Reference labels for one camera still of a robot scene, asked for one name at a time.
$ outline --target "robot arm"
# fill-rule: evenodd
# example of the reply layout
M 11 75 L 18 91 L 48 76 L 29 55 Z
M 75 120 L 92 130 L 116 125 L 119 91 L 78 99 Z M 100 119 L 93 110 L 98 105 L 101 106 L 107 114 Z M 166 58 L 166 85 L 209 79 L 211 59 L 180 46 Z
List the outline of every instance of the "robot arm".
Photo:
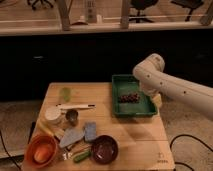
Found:
M 153 97 L 158 91 L 183 102 L 213 120 L 213 89 L 163 73 L 165 63 L 158 54 L 151 54 L 133 69 L 140 90 Z

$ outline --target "green plastic tray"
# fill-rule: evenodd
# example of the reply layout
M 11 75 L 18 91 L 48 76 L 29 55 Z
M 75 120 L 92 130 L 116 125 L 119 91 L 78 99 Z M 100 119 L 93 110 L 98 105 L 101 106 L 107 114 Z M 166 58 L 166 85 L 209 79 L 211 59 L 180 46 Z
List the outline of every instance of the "green plastic tray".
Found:
M 119 97 L 129 93 L 138 93 L 138 103 L 120 103 Z M 139 91 L 139 81 L 133 75 L 112 76 L 113 110 L 117 117 L 147 117 L 157 114 L 157 108 L 149 96 Z

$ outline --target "wooden tabletop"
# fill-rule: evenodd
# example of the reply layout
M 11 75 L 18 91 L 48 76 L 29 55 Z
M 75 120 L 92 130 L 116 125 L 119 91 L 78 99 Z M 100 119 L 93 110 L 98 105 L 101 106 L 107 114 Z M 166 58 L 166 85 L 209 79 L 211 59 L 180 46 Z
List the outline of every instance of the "wooden tabletop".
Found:
M 97 135 L 110 135 L 118 143 L 119 152 L 115 161 L 107 165 L 95 163 L 90 158 L 74 163 L 72 159 L 54 161 L 40 170 L 172 170 L 174 161 L 160 114 L 150 118 L 117 118 L 112 109 L 111 83 L 51 83 L 41 107 L 38 119 L 46 109 L 61 102 L 60 90 L 71 90 L 70 104 L 95 104 L 94 109 L 78 110 L 78 125 L 96 122 Z M 41 130 L 36 125 L 33 136 Z M 33 171 L 24 160 L 23 171 Z

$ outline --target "black cable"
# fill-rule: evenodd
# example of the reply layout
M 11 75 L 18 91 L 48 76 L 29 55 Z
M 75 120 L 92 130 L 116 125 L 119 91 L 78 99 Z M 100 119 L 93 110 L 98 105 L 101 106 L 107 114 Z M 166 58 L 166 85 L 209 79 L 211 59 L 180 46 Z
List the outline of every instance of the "black cable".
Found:
M 175 162 L 175 164 L 179 164 L 179 165 L 183 165 L 183 166 L 186 166 L 187 168 L 189 168 L 191 171 L 194 171 L 194 169 L 189 166 L 188 164 L 186 163 L 183 163 L 183 162 Z
M 171 141 L 171 143 L 170 143 L 170 148 L 172 149 L 172 145 L 173 145 L 173 143 L 174 143 L 174 141 L 177 139 L 177 138 L 179 138 L 179 137 L 191 137 L 191 138 L 194 138 L 194 139 L 196 139 L 197 141 L 199 141 L 201 144 L 203 144 L 206 148 L 208 148 L 211 152 L 213 152 L 213 149 L 209 146 L 209 145 L 207 145 L 205 142 L 203 142 L 201 139 L 199 139 L 199 138 L 197 138 L 197 137 L 195 137 L 195 136 L 193 136 L 193 135 L 189 135 L 189 134 L 180 134 L 180 135 L 178 135 L 178 136 L 176 136 L 175 138 L 173 138 L 173 140 Z
M 174 143 L 174 141 L 177 139 L 177 138 L 179 138 L 179 137 L 191 137 L 191 138 L 194 138 L 195 140 L 197 140 L 197 141 L 199 141 L 201 144 L 203 144 L 206 148 L 208 148 L 211 152 L 213 152 L 213 149 L 209 146 L 209 145 L 207 145 L 205 142 L 203 142 L 201 139 L 199 139 L 199 138 L 197 138 L 197 137 L 195 137 L 195 136 L 193 136 L 193 135 L 189 135 L 189 134 L 180 134 L 180 135 L 177 135 L 176 137 L 174 137 L 173 139 L 172 139 L 172 141 L 171 141 L 171 143 L 170 143 L 170 149 L 172 150 L 172 145 L 173 145 L 173 143 Z M 183 163 L 183 162 L 175 162 L 175 164 L 180 164 L 180 165 L 183 165 L 183 166 L 186 166 L 187 168 L 189 168 L 191 171 L 194 171 L 194 169 L 191 167 L 191 166 L 189 166 L 189 165 L 187 165 L 186 163 Z
M 4 148 L 4 151 L 7 153 L 8 157 L 10 158 L 10 160 L 16 165 L 16 167 L 21 170 L 21 167 L 16 163 L 16 161 L 13 159 L 13 157 L 9 154 L 9 152 L 7 151 L 7 148 L 5 147 L 5 144 L 4 144 L 4 140 L 3 140 L 3 136 L 2 136 L 2 133 L 1 133 L 1 129 L 0 129 L 0 137 L 1 137 L 1 142 L 2 142 L 2 145 L 3 145 L 3 148 Z

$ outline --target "office chair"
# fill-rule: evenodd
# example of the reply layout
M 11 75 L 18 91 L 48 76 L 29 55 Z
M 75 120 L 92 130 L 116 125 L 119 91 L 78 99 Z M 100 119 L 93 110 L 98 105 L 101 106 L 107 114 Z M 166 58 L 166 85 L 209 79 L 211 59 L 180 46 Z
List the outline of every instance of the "office chair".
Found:
M 171 3 L 189 8 L 190 11 L 185 19 L 185 21 L 189 21 L 193 11 L 203 5 L 204 2 L 202 0 L 172 0 Z
M 140 23 L 140 20 L 142 20 L 144 22 L 152 23 L 153 21 L 146 18 L 145 14 L 141 14 L 141 11 L 152 5 L 155 5 L 157 2 L 158 0 L 131 0 L 131 8 L 135 8 L 137 10 L 137 15 L 130 15 L 129 21 L 135 20 L 136 23 Z
M 41 1 L 41 4 L 44 5 L 44 2 L 46 2 L 50 8 L 53 8 L 53 4 L 51 4 L 48 0 L 34 0 L 34 2 L 31 4 L 30 3 L 31 0 L 27 0 L 27 4 L 32 6 L 33 10 L 36 10 L 35 5 L 37 4 L 38 1 Z

